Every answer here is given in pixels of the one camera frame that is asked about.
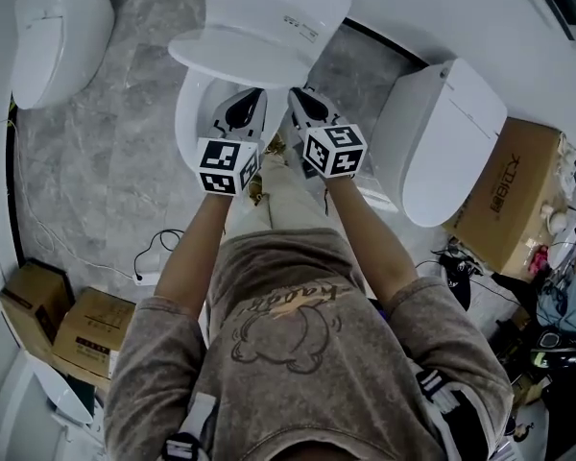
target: toilet lid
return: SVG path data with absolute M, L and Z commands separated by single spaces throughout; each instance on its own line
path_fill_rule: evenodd
M 267 89 L 304 85 L 311 69 L 293 50 L 229 29 L 179 35 L 169 53 L 207 75 Z
M 22 109 L 33 108 L 49 84 L 61 49 L 61 17 L 39 19 L 19 35 L 12 68 L 12 96 Z

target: pants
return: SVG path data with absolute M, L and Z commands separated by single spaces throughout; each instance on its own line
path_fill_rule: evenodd
M 253 232 L 335 229 L 316 200 L 280 156 L 265 156 L 260 170 L 265 196 L 252 211 L 227 230 L 223 242 Z

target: gray tile floor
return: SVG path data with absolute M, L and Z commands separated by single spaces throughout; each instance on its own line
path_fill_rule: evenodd
M 196 212 L 203 195 L 180 157 L 174 133 L 186 68 L 168 55 L 166 46 L 177 34 L 203 26 L 204 2 L 111 2 L 115 28 L 90 85 L 64 105 L 18 114 L 25 183 L 15 176 L 16 200 L 26 256 L 66 269 L 76 292 L 92 285 L 136 302 L 153 289 L 136 287 L 72 254 L 131 275 L 134 256 L 157 231 L 184 229 Z M 397 77 L 414 70 L 394 51 L 342 26 L 312 70 L 310 84 L 371 137 Z M 362 174 L 366 182 L 371 167 L 364 166 Z M 30 207 L 22 196 L 24 186 Z M 320 187 L 314 185 L 312 191 L 322 204 Z M 33 214 L 68 249 L 52 241 Z M 430 259 L 429 251 L 445 243 L 442 229 L 415 227 L 398 213 L 380 215 L 416 262 Z M 167 256 L 156 242 L 137 267 L 158 270 Z M 420 270 L 438 271 L 430 263 Z M 499 290 L 490 280 L 486 284 Z M 473 291 L 470 315 L 491 334 L 494 318 L 514 307 L 480 287 Z

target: gray t-shirt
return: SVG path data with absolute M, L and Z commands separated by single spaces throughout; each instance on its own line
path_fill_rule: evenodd
M 447 286 L 413 282 L 385 321 L 333 230 L 230 240 L 209 301 L 208 351 L 177 304 L 137 306 L 106 404 L 111 459 L 156 460 L 197 392 L 218 401 L 203 435 L 214 460 L 269 459 L 303 442 L 362 459 L 444 459 L 406 353 L 473 388 L 503 431 L 508 378 Z

